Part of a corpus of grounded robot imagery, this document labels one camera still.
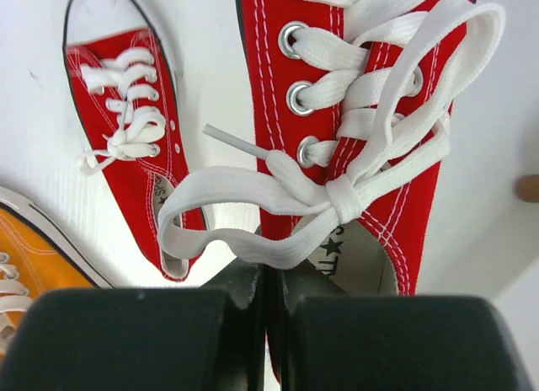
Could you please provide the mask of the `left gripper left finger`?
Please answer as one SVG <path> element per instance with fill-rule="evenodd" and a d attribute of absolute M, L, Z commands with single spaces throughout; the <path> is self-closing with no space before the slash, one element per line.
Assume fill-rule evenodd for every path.
<path fill-rule="evenodd" d="M 264 285 L 235 260 L 197 288 L 61 290 L 30 308 L 4 390 L 260 390 Z"/>

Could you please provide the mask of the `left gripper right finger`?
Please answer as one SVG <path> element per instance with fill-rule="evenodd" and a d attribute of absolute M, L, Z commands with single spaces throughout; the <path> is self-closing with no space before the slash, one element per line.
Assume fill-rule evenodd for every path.
<path fill-rule="evenodd" d="M 480 297 L 351 296 L 311 265 L 269 273 L 269 349 L 284 390 L 530 390 Z"/>

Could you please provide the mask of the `brown drawer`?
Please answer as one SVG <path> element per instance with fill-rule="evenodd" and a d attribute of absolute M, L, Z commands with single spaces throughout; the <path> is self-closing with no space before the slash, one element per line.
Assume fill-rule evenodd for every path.
<path fill-rule="evenodd" d="M 515 182 L 515 195 L 524 202 L 539 203 L 539 174 L 523 175 Z"/>

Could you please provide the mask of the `red sneaker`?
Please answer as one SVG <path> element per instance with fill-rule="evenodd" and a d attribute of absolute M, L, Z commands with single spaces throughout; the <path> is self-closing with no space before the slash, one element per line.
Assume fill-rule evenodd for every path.
<path fill-rule="evenodd" d="M 158 215 L 177 261 L 221 241 L 313 267 L 352 295 L 411 296 L 453 102 L 504 33 L 477 0 L 237 0 L 254 142 L 204 133 L 257 168 L 190 174 Z"/>
<path fill-rule="evenodd" d="M 189 172 L 172 46 L 137 0 L 68 0 L 62 53 L 89 144 L 80 171 L 105 177 L 142 255 L 186 280 L 193 261 L 157 241 L 157 215 Z"/>

